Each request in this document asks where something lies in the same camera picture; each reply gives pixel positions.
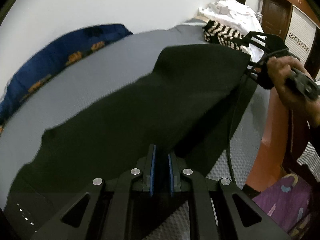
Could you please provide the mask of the person's right hand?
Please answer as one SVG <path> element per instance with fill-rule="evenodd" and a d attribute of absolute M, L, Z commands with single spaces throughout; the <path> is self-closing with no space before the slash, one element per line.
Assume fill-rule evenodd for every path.
<path fill-rule="evenodd" d="M 300 96 L 293 94 L 285 85 L 285 81 L 290 76 L 292 68 L 296 68 L 312 79 L 302 63 L 291 56 L 271 57 L 267 62 L 267 68 L 269 77 L 272 79 L 283 105 L 306 118 L 310 126 L 319 126 L 319 98 L 316 101 L 302 99 Z"/>

